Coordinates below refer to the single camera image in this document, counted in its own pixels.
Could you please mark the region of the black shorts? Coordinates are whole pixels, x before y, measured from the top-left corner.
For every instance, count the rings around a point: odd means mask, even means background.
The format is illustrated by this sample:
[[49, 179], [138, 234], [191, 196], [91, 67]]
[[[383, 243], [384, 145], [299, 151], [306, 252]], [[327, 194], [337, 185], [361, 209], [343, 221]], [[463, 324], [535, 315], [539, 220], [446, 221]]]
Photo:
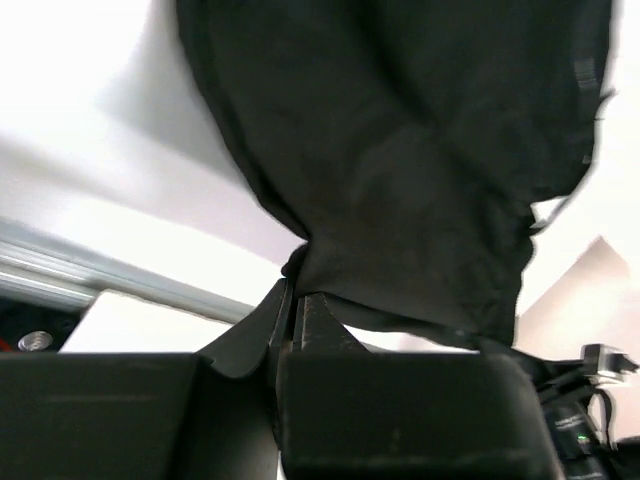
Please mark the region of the black shorts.
[[285, 275], [359, 328], [511, 344], [522, 273], [591, 169], [610, 1], [179, 1], [195, 85]]

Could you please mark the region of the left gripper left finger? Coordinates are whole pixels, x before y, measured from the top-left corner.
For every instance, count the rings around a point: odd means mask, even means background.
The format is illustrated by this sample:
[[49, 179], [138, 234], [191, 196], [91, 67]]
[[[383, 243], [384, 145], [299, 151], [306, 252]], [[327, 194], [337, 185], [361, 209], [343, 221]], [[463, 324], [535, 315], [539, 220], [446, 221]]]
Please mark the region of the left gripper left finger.
[[275, 353], [291, 311], [279, 280], [193, 353], [6, 353], [5, 479], [281, 479]]

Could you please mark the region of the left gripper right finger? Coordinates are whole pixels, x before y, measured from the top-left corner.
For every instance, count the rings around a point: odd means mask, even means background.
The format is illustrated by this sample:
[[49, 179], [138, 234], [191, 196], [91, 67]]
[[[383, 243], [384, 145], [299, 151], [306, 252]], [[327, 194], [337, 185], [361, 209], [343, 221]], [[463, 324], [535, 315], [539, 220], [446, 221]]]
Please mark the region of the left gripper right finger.
[[299, 301], [280, 370], [289, 479], [556, 479], [531, 381], [503, 354], [371, 353]]

